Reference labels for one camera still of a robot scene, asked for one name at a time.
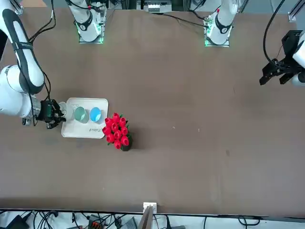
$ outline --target cable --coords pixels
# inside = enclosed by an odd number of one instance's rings
[[[87,220],[90,220],[90,216],[86,216],[83,212],[81,212],[81,214],[85,216]]]
[[[286,68],[286,67],[282,67],[282,66],[280,66],[280,65],[277,65],[276,63],[274,63],[274,62],[269,58],[269,56],[268,56],[268,54],[267,54],[267,51],[266,51],[266,37],[267,37],[268,29],[269,29],[269,27],[270,27],[270,25],[271,25],[273,19],[275,18],[277,12],[280,10],[280,8],[281,8],[281,6],[283,5],[284,2],[285,2],[285,0],[282,0],[282,1],[280,2],[280,4],[277,6],[276,10],[274,11],[274,13],[273,13],[273,15],[272,15],[270,21],[269,21],[268,24],[267,24],[266,29],[265,29],[264,39],[263,39],[263,50],[264,50],[264,54],[265,54],[266,59],[267,59],[267,60],[269,61],[269,63],[271,63],[275,68],[278,68],[278,69],[281,69],[281,70],[287,70],[287,69],[289,69],[289,68]]]
[[[101,6],[92,6],[92,5],[88,5],[88,7],[82,7],[82,6],[76,5],[76,4],[73,3],[71,0],[67,0],[67,1],[68,1],[71,5],[76,6],[76,7],[78,7],[78,8],[81,8],[81,9],[83,9],[83,10],[91,10],[91,9],[93,9],[93,10],[97,11],[97,10],[99,10],[100,7],[102,7],[102,5],[101,5]]]
[[[195,14],[195,16],[196,16],[197,18],[199,18],[199,19],[201,19],[201,20],[204,20],[205,17],[199,16],[199,15],[195,12],[195,10],[198,9],[199,6],[203,6],[203,5],[205,4],[205,2],[206,2],[206,0],[202,0],[194,10],[189,10],[189,12],[192,12],[193,14]]]
[[[119,220],[120,218],[122,218],[122,217],[124,217],[124,216],[126,216],[126,215],[127,215],[127,214],[121,215],[120,217],[117,218],[117,220]],[[114,223],[115,223],[115,221],[114,221],[113,223],[109,224],[109,226],[106,227],[105,229],[110,228],[110,227],[112,226],[112,224],[114,224]]]
[[[51,0],[51,5],[52,5],[52,12],[51,12],[51,18],[50,18],[50,21],[44,25],[42,28],[40,28],[31,38],[30,38],[30,42],[31,43],[34,43],[35,39],[40,35],[42,34],[43,32],[46,32],[46,31],[49,31],[51,29],[54,29],[55,26],[56,26],[56,15],[55,15],[55,10],[54,10],[54,0]],[[50,22],[52,21],[52,18],[54,18],[54,25],[49,27],[49,28],[46,28],[46,29],[43,29],[45,28],[47,25],[50,24]]]
[[[74,212],[72,212],[72,223],[75,223],[75,225],[76,225],[76,227],[78,228],[78,229],[81,229],[81,227],[80,226],[78,226],[78,224],[77,224],[77,222],[76,222],[76,217],[75,217],[75,213]]]
[[[17,60],[17,65],[18,65],[19,71],[21,72],[21,74],[22,74],[22,76],[24,77],[25,82],[27,83],[27,86],[28,86],[28,90],[29,90],[28,94],[29,94],[29,97],[30,97],[30,106],[31,106],[31,110],[32,110],[33,126],[36,126],[37,122],[35,122],[33,101],[32,101],[32,96],[30,95],[30,85],[29,85],[29,82],[28,82],[27,78],[25,77],[23,71],[21,70],[21,67],[20,67],[20,65],[19,65],[18,60]]]
[[[238,221],[240,222],[241,225],[245,226],[245,229],[247,229],[247,226],[257,226],[260,224],[261,220],[258,218],[258,221],[256,223],[247,223],[247,220],[244,216],[238,216]]]
[[[35,227],[35,219],[36,219],[37,214],[38,214],[38,212],[36,212],[36,214],[34,216],[34,219],[33,219],[33,227],[34,227],[34,229],[36,229],[36,227]]]
[[[198,4],[198,6],[197,6],[193,11],[195,11],[196,9],[198,9],[200,6],[203,6],[203,5],[205,4],[205,2],[206,2],[206,0],[202,0],[202,1]]]
[[[283,47],[283,45],[280,47],[280,50],[278,51],[278,54],[277,54],[277,56],[276,56],[276,59],[278,58],[278,55],[280,54],[280,51],[281,51],[282,47]]]
[[[159,224],[158,224],[158,220],[157,220],[156,215],[154,214],[153,217],[154,217],[154,219],[156,220],[157,228],[160,229],[160,228],[159,228]]]
[[[207,217],[204,218],[203,229],[205,229],[206,219],[207,219]]]
[[[45,221],[44,221],[44,225],[43,225],[44,228],[45,228],[45,225],[46,225],[46,223],[47,223],[49,229],[53,229],[53,228],[51,227],[51,225],[49,224],[49,222],[48,222],[48,219],[49,219],[50,216],[51,216],[51,213],[49,212],[49,215],[45,218]]]
[[[161,14],[161,15],[163,15],[163,16],[168,16],[168,17],[171,17],[171,18],[175,18],[175,19],[177,19],[177,20],[181,20],[181,21],[184,21],[184,22],[193,24],[193,25],[198,25],[198,26],[201,26],[201,27],[204,27],[204,28],[208,28],[207,25],[202,25],[202,24],[198,24],[198,23],[195,23],[195,22],[191,22],[191,21],[188,21],[188,20],[185,20],[185,19],[182,19],[182,18],[178,18],[178,17],[173,16],[173,15],[169,15],[169,14]]]

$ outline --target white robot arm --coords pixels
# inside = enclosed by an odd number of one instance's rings
[[[40,120],[48,129],[54,128],[65,119],[55,100],[38,101],[34,96],[44,86],[44,73],[9,0],[0,1],[0,30],[8,36],[17,58],[17,65],[6,66],[0,73],[0,114],[19,116],[24,125]]]
[[[106,6],[101,3],[99,7],[91,6],[86,0],[66,0],[66,3],[76,21],[79,34],[85,42],[92,42],[103,33],[101,25],[104,23],[102,18],[106,16]]]
[[[25,118],[31,116],[29,94],[42,90],[44,76],[35,58],[33,45],[29,43],[9,0],[0,2],[0,30],[8,36],[19,65],[7,66],[1,71],[0,113]]]
[[[237,10],[236,0],[222,0],[221,6],[209,17],[213,19],[213,23],[207,38],[212,43],[221,45],[227,41]]]

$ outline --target table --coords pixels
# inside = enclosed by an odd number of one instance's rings
[[[49,15],[26,8],[28,34]],[[134,147],[1,115],[0,206],[141,212],[149,201],[163,213],[304,215],[305,90],[259,85],[271,15],[237,15],[230,48],[206,48],[201,27],[135,10],[110,16],[103,45],[78,44],[68,9],[56,16],[34,44],[51,96],[107,98],[109,114],[130,120]],[[275,18],[270,57],[293,28]],[[15,62],[7,45],[1,67]]]

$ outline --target wire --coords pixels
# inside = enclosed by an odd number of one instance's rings
[[[206,0],[202,0],[202,1],[198,4],[198,6],[197,6],[193,11],[195,11],[196,9],[198,9],[200,6],[203,6],[203,5],[205,4],[205,2],[206,2]]]
[[[205,229],[206,219],[207,219],[207,217],[204,218],[203,229]]]
[[[35,115],[34,115],[34,108],[33,108],[33,101],[32,101],[32,96],[30,95],[30,85],[29,85],[29,82],[27,80],[27,78],[25,77],[20,65],[19,65],[19,62],[17,60],[17,65],[18,65],[18,68],[19,68],[19,71],[21,72],[22,76],[24,77],[25,79],[25,82],[27,83],[27,86],[28,86],[28,94],[29,94],[29,97],[30,97],[30,106],[31,106],[31,110],[32,110],[32,118],[33,118],[33,126],[36,126],[37,122],[35,122]]]
[[[189,12],[192,12],[193,14],[195,14],[195,16],[196,16],[197,18],[199,18],[199,19],[201,19],[201,20],[204,20],[205,17],[199,16],[199,15],[195,12],[195,10],[198,9],[199,6],[203,6],[203,5],[205,4],[205,2],[206,2],[206,0],[202,0],[194,10],[189,10]]]
[[[46,216],[46,215],[44,215],[44,213],[42,212],[42,214],[43,214],[43,216],[45,217],[45,221],[44,221],[44,225],[43,225],[43,227],[45,228],[45,225],[46,225],[46,223],[48,224],[48,227],[49,227],[49,229],[53,229],[52,227],[51,227],[51,225],[49,224],[49,222],[48,222],[48,219],[49,219],[49,217],[51,216],[51,213],[49,212],[48,214],[48,216]]]
[[[193,25],[198,25],[198,26],[201,26],[201,27],[204,27],[204,28],[208,28],[207,25],[202,25],[202,24],[198,24],[198,23],[195,23],[195,22],[191,22],[191,21],[188,21],[188,20],[185,20],[185,19],[182,19],[182,18],[178,18],[178,17],[173,16],[173,15],[169,15],[169,14],[161,14],[161,15],[163,15],[163,16],[168,16],[168,17],[171,17],[171,18],[175,18],[175,19],[177,19],[177,20],[181,20],[181,21],[184,21],[184,22],[193,24]]]
[[[280,54],[280,51],[281,51],[282,47],[283,47],[283,45],[280,47],[280,50],[278,51],[278,54],[277,54],[277,56],[276,56],[276,59],[278,58],[278,55]]]
[[[82,7],[82,6],[76,5],[71,0],[66,0],[66,1],[68,1],[71,5],[76,6],[78,8],[81,8],[83,10],[91,10],[91,9],[93,9],[93,10],[97,11],[97,10],[99,10],[100,7],[102,7],[102,5],[101,6],[92,6],[92,5],[89,5],[89,7]]]
[[[258,218],[258,221],[256,223],[247,223],[247,220],[244,216],[238,216],[238,221],[240,222],[241,225],[245,226],[245,229],[247,229],[247,226],[257,226],[260,224],[261,220]]]
[[[126,215],[127,215],[127,214],[121,215],[120,217],[117,218],[117,220],[119,220],[120,218],[122,218],[122,217],[124,217],[124,216],[126,216]],[[115,223],[115,221],[114,221],[113,223],[109,224],[109,226],[106,227],[105,229],[110,228],[110,227],[112,226],[112,224],[114,224],[114,223]]]
[[[157,220],[156,215],[154,214],[153,217],[154,217],[154,219],[156,220],[157,228],[160,229],[160,228],[159,228],[159,224],[158,224],[158,220]]]
[[[269,29],[269,27],[270,27],[270,25],[271,25],[273,19],[275,18],[277,12],[280,10],[280,8],[281,8],[281,6],[283,5],[284,2],[285,2],[285,0],[282,0],[282,1],[280,2],[280,4],[277,6],[276,10],[274,11],[274,13],[273,13],[273,15],[272,15],[270,21],[269,21],[268,24],[267,24],[266,29],[265,29],[264,39],[263,39],[263,50],[264,50],[264,54],[265,54],[266,59],[267,59],[267,60],[269,61],[269,63],[271,63],[275,68],[278,68],[278,69],[281,69],[281,70],[287,70],[287,69],[289,69],[289,68],[286,68],[286,67],[282,67],[282,66],[280,66],[280,65],[277,65],[276,63],[274,63],[274,62],[269,58],[269,56],[268,56],[268,54],[267,54],[267,51],[266,51],[266,37],[267,37],[268,29]]]
[[[54,10],[54,0],[51,0],[51,5],[52,5],[52,12],[51,12],[51,18],[50,18],[50,21],[44,25],[42,28],[40,28],[31,38],[30,38],[30,42],[31,43],[34,43],[35,39],[40,35],[42,34],[43,32],[46,32],[46,31],[49,31],[51,29],[54,29],[55,26],[56,26],[56,15],[55,15],[55,10]],[[54,18],[54,25],[49,27],[49,28],[46,28],[46,29],[43,29],[45,28],[47,25],[50,24],[50,22],[52,21],[52,19]]]
[[[78,229],[81,229],[81,227],[78,226],[78,224],[77,224],[77,222],[76,222],[76,217],[75,217],[75,213],[74,213],[74,212],[72,212],[72,221],[74,221],[74,223],[75,223],[75,225],[76,225],[76,227],[77,227]]]

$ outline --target red flower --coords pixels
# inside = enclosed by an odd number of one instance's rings
[[[120,120],[119,120],[119,125],[120,125],[120,127],[123,127],[123,126],[125,126],[126,125],[126,118],[120,118]]]
[[[113,113],[112,119],[113,119],[113,121],[114,121],[115,123],[118,123],[119,120],[120,120],[119,114],[118,114],[118,113]]]
[[[105,135],[111,134],[111,129],[110,129],[110,127],[105,126],[105,127],[103,128],[103,133],[104,133]]]
[[[123,136],[121,138],[121,143],[122,143],[123,146],[128,146],[129,145],[128,137],[127,136]]]
[[[120,132],[119,130],[117,130],[117,131],[114,133],[114,138],[120,140],[120,138],[121,138],[121,132]]]
[[[105,118],[105,123],[106,123],[106,126],[111,127],[111,125],[113,123],[112,118]]]
[[[113,132],[117,131],[119,129],[119,125],[117,123],[112,123],[111,125],[111,130]]]
[[[127,134],[128,134],[128,129],[127,129],[127,127],[124,126],[124,127],[121,128],[121,134],[122,134],[122,135],[127,135]]]
[[[113,142],[114,142],[114,135],[113,135],[113,134],[107,135],[106,140],[107,140],[107,142],[109,142],[109,143],[113,143]]]
[[[114,147],[116,147],[117,149],[120,149],[121,148],[121,142],[119,140],[115,140],[114,141]]]

